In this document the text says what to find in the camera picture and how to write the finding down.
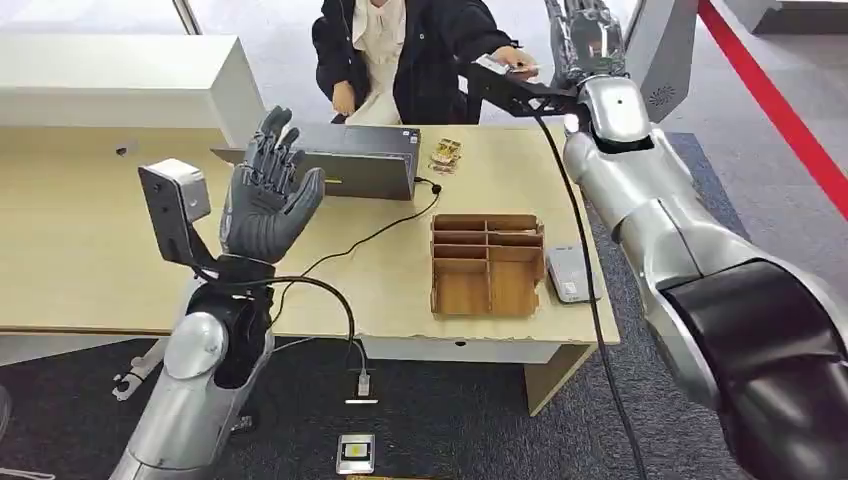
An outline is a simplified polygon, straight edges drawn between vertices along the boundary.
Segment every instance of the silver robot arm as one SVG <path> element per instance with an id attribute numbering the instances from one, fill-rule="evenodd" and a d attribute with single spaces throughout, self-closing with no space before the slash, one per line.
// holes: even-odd
<path id="1" fill-rule="evenodd" d="M 759 479 L 848 478 L 848 307 L 717 222 L 623 76 L 602 1 L 545 0 L 556 86 L 577 93 L 564 162 L 621 246 L 659 351 Z"/>
<path id="2" fill-rule="evenodd" d="M 324 195 L 324 172 L 295 185 L 297 129 L 275 108 L 235 167 L 213 259 L 192 223 L 210 213 L 202 173 L 178 160 L 139 176 L 165 260 L 199 278 L 164 352 L 164 366 L 112 480 L 194 480 L 212 469 L 274 348 L 263 280 L 297 239 Z M 253 282 L 252 286 L 239 284 Z"/>

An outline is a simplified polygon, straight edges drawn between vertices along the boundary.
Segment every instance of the small cardboard piece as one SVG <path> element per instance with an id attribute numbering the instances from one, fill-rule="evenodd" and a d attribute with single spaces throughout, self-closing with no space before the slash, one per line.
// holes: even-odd
<path id="1" fill-rule="evenodd" d="M 530 316 L 545 277 L 544 226 L 534 215 L 433 217 L 433 313 Z"/>

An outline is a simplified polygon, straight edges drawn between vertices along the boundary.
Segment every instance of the gray carpet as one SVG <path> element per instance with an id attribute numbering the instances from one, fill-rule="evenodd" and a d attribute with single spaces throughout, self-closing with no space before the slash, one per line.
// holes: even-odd
<path id="1" fill-rule="evenodd" d="M 745 235 L 695 137 L 676 134 L 671 140 L 713 214 Z M 715 416 L 674 388 L 641 323 L 625 259 L 596 218 L 592 223 L 623 339 L 611 348 L 613 369 L 651 477 L 744 478 Z M 0 369 L 0 384 L 17 402 L 0 444 L 0 467 L 50 472 L 60 480 L 107 478 L 151 388 L 119 404 L 109 393 L 110 379 L 148 345 L 131 341 Z M 345 406 L 355 382 L 355 374 L 345 370 L 345 351 L 343 342 L 327 340 L 276 355 L 255 395 L 261 428 L 234 439 L 217 478 L 338 478 L 338 435 L 356 430 L 377 435 L 380 475 L 635 478 L 597 355 L 530 419 L 517 365 L 375 361 L 380 404 Z"/>

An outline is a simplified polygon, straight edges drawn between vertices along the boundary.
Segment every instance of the laptop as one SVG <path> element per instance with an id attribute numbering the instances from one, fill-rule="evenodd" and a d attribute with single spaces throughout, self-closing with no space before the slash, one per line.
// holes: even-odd
<path id="1" fill-rule="evenodd" d="M 293 148 L 303 150 L 305 158 L 297 181 L 310 168 L 321 167 L 327 174 L 327 195 L 412 200 L 420 130 L 332 124 L 298 128 L 300 138 Z M 244 160 L 243 148 L 211 150 L 233 165 Z"/>

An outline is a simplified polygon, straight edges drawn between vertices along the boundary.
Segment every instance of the desk leg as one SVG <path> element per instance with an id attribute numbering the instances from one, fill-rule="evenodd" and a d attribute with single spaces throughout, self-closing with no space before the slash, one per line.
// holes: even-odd
<path id="1" fill-rule="evenodd" d="M 531 417 L 542 411 L 597 348 L 595 344 L 561 345 L 548 363 L 524 365 L 527 406 Z"/>

